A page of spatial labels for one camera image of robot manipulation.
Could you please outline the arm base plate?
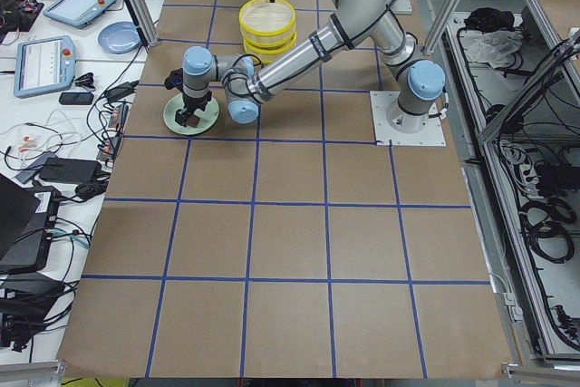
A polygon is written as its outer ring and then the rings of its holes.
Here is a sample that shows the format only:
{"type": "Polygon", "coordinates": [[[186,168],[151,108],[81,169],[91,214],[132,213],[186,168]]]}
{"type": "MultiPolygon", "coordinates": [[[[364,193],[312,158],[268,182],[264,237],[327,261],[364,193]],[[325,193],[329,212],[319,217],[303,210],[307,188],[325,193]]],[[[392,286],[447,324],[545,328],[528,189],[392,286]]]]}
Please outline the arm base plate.
{"type": "Polygon", "coordinates": [[[388,6],[396,15],[412,14],[411,0],[390,0],[388,6]]]}
{"type": "Polygon", "coordinates": [[[379,146],[445,147],[437,104],[427,114],[410,115],[398,105],[399,92],[371,91],[372,124],[379,146]]]}

